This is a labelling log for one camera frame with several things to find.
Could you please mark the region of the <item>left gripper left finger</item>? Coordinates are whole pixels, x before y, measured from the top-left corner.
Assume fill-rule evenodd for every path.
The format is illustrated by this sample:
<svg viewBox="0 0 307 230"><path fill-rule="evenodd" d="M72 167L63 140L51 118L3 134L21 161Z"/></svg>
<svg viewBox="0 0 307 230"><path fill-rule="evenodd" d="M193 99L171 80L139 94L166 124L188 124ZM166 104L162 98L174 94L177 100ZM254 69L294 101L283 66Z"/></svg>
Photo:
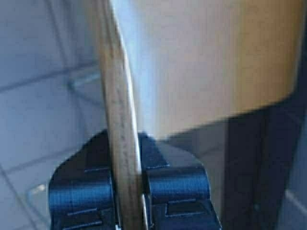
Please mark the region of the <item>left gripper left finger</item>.
<svg viewBox="0 0 307 230"><path fill-rule="evenodd" d="M49 182L50 229L114 230L116 205L107 131L65 160Z"/></svg>

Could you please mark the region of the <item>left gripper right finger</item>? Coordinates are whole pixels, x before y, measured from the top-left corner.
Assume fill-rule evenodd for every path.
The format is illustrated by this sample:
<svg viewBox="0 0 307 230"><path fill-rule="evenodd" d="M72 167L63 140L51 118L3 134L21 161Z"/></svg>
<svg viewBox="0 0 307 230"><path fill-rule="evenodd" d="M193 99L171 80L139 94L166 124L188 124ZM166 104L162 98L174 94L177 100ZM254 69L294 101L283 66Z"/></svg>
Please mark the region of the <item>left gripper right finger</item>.
<svg viewBox="0 0 307 230"><path fill-rule="evenodd" d="M204 165L191 153L139 133L151 230L220 230Z"/></svg>

